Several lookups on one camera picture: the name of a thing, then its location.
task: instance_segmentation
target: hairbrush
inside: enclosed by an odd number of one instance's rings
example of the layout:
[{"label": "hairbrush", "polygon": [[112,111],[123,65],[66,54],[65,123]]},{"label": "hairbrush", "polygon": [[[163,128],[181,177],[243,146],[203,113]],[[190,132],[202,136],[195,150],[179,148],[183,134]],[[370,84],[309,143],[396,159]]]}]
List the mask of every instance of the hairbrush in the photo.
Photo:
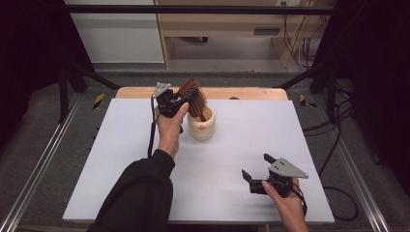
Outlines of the hairbrush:
[{"label": "hairbrush", "polygon": [[192,118],[199,117],[202,122],[206,122],[206,118],[203,115],[203,111],[205,108],[205,104],[207,103],[206,97],[202,92],[202,89],[199,85],[199,81],[196,79],[189,79],[187,80],[179,89],[178,96],[183,99],[187,96],[191,96],[190,98],[190,108],[188,113]]}]

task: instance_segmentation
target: brush bristles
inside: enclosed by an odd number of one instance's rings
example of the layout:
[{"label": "brush bristles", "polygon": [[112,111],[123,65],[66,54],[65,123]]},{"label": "brush bristles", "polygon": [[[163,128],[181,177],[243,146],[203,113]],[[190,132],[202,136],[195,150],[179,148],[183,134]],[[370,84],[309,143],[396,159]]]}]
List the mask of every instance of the brush bristles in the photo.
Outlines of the brush bristles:
[{"label": "brush bristles", "polygon": [[199,117],[202,122],[205,122],[206,119],[203,116],[203,110],[207,101],[199,86],[199,82],[195,79],[187,80],[179,89],[178,95],[180,98],[183,98],[190,95],[195,90],[197,93],[190,100],[190,109],[188,110],[188,113],[192,118]]}]

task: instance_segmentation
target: black jacket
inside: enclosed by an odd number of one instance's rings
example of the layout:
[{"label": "black jacket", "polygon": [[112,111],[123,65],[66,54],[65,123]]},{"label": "black jacket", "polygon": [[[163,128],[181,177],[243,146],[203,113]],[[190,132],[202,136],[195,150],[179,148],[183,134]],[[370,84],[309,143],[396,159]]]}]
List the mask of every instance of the black jacket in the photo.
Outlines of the black jacket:
[{"label": "black jacket", "polygon": [[165,231],[172,203],[174,159],[156,150],[130,164],[104,200],[87,232]]}]

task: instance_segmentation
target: cream-colored cup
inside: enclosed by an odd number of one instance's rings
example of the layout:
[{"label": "cream-colored cup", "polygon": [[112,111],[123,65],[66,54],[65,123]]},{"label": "cream-colored cup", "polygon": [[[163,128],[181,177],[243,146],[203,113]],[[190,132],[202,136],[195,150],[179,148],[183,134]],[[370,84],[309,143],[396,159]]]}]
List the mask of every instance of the cream-colored cup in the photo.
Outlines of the cream-colored cup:
[{"label": "cream-colored cup", "polygon": [[217,115],[208,105],[205,105],[203,115],[206,122],[202,122],[199,117],[192,118],[188,114],[188,132],[190,136],[198,140],[205,140],[214,135]]}]

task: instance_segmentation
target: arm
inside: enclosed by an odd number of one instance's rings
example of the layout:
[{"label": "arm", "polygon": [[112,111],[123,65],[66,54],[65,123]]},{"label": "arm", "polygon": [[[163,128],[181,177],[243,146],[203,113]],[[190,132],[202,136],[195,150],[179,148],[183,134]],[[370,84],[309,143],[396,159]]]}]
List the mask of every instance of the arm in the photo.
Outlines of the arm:
[{"label": "arm", "polygon": [[[293,183],[299,186],[299,180],[293,178]],[[306,232],[308,226],[305,222],[305,215],[302,208],[301,199],[295,193],[282,198],[277,190],[266,181],[262,182],[263,188],[277,205],[279,215],[288,232]]]},{"label": "arm", "polygon": [[87,232],[165,231],[173,194],[169,176],[187,112],[185,104],[175,117],[159,117],[159,149],[150,159],[135,161],[124,170]]}]

